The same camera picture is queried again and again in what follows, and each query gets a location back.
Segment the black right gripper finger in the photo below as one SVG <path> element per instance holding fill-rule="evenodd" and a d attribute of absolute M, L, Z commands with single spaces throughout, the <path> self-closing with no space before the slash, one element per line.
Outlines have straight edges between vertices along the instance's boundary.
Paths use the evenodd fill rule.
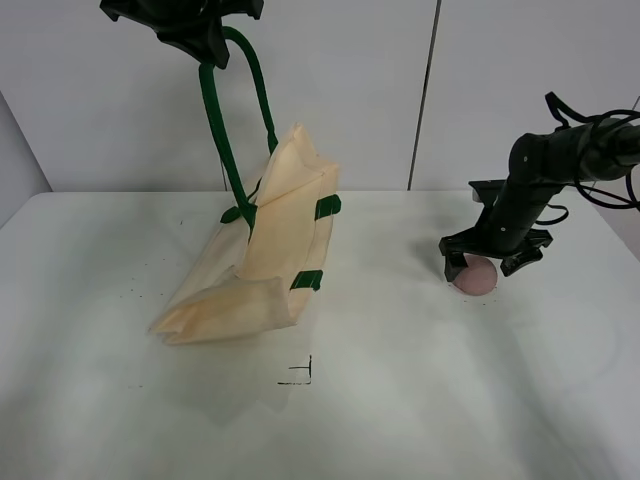
<path fill-rule="evenodd" d="M 540 261 L 543 253 L 539 248 L 527 248 L 502 259 L 500 269 L 505 277 L 509 277 L 522 268 Z"/>
<path fill-rule="evenodd" d="M 465 254 L 462 252 L 448 252 L 444 255 L 444 259 L 445 278 L 449 283 L 453 283 L 468 268 Z"/>

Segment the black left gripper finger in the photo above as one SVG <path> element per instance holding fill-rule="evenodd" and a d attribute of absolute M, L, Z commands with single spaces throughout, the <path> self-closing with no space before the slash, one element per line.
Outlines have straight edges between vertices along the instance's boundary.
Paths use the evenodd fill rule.
<path fill-rule="evenodd" d="M 200 63 L 211 64 L 220 69 L 227 67 L 230 54 L 221 20 L 217 17 L 159 27 L 157 38 L 162 43 L 184 51 Z"/>

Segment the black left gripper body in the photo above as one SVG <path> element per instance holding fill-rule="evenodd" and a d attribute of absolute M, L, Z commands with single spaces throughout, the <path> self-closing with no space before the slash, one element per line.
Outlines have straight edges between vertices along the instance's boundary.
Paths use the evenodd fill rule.
<path fill-rule="evenodd" d="M 105 0 L 101 10 L 113 21 L 125 17 L 169 38 L 222 39 L 222 18 L 245 14 L 258 20 L 262 0 Z"/>

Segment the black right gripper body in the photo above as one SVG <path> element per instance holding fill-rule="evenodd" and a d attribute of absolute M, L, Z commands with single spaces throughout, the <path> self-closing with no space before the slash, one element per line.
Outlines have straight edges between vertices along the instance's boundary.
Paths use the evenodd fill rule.
<path fill-rule="evenodd" d="M 483 210 L 471 228 L 440 240 L 441 254 L 447 258 L 470 253 L 503 261 L 541 260 L 541 249 L 550 245 L 552 237 L 533 225 L 551 200 L 552 188 L 508 180 L 471 181 L 469 185 Z"/>

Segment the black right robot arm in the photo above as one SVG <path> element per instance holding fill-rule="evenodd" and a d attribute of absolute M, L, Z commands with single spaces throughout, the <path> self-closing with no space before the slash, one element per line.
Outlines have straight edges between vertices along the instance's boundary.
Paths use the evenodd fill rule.
<path fill-rule="evenodd" d="M 440 240 L 446 280 L 468 268 L 468 254 L 499 259 L 506 277 L 541 260 L 553 238 L 534 226 L 543 224 L 539 217 L 555 195 L 572 186 L 587 196 L 584 182 L 617 180 L 639 164 L 639 127 L 631 123 L 638 114 L 618 114 L 620 120 L 607 114 L 546 135 L 526 133 L 511 149 L 506 179 L 471 181 L 483 210 L 474 226 Z"/>

